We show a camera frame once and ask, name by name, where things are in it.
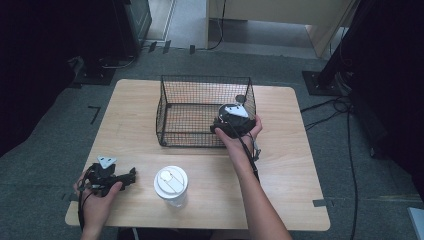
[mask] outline black object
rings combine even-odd
[[[165,42],[165,47],[163,47],[163,54],[168,53],[169,52],[169,48],[171,47],[171,40],[168,40]]]
[[[379,149],[411,174],[424,200],[423,1],[361,1],[318,82],[352,72],[354,112]]]
[[[64,27],[69,29],[84,61],[84,84],[109,85],[113,69],[102,59],[129,61],[139,55],[152,18],[147,0],[60,1]]]
[[[210,126],[224,104],[241,103],[249,119],[256,115],[252,81],[248,77],[162,76],[156,114],[156,135],[161,146],[224,147]]]
[[[196,52],[196,46],[190,45],[190,55],[193,55]]]
[[[157,43],[158,42],[155,41],[155,42],[152,42],[152,44],[150,44],[149,53],[151,53],[151,52],[153,52],[155,50]]]
[[[103,169],[98,163],[93,165],[87,171],[87,179],[90,181],[91,189],[100,191],[101,196],[104,197],[109,193],[110,188],[117,182],[122,182],[120,191],[125,190],[126,186],[135,183],[135,168],[132,168],[128,174],[115,176],[115,164]]]
[[[302,76],[310,95],[342,96],[334,75],[332,81],[329,83],[320,83],[322,79],[325,79],[323,77],[320,78],[320,72],[302,71]]]
[[[255,119],[229,114],[224,110],[226,106],[237,107],[236,104],[224,104],[220,107],[219,116],[214,119],[213,124],[210,126],[212,133],[215,133],[215,128],[220,128],[230,138],[237,138],[238,136],[246,135],[255,127]]]

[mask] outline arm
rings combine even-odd
[[[83,206],[85,226],[81,235],[81,240],[95,240],[100,238],[103,226],[109,217],[112,203],[121,189],[121,186],[122,182],[115,183],[105,197],[91,194],[91,190],[84,190],[82,193],[83,201],[87,196],[88,198]],[[78,195],[80,194],[77,189],[77,184],[74,184],[74,190]]]
[[[256,116],[256,126],[251,134],[256,139],[262,130],[261,119]],[[239,179],[241,194],[246,212],[247,225],[252,239],[292,239],[283,221],[278,216],[261,185],[252,172],[249,160],[238,139],[229,138],[221,129],[215,133],[228,150],[234,170]],[[253,150],[251,139],[242,137],[249,150]]]

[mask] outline wire basket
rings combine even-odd
[[[162,76],[156,114],[156,135],[161,146],[224,147],[210,131],[223,104],[236,97],[249,118],[256,114],[252,81],[249,77]]]

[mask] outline wrist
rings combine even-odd
[[[102,227],[85,226],[83,231],[82,231],[81,240],[96,240],[96,239],[99,239],[101,232],[102,232]]]
[[[229,151],[229,156],[237,174],[253,171],[249,158],[247,157],[244,150],[237,149]]]

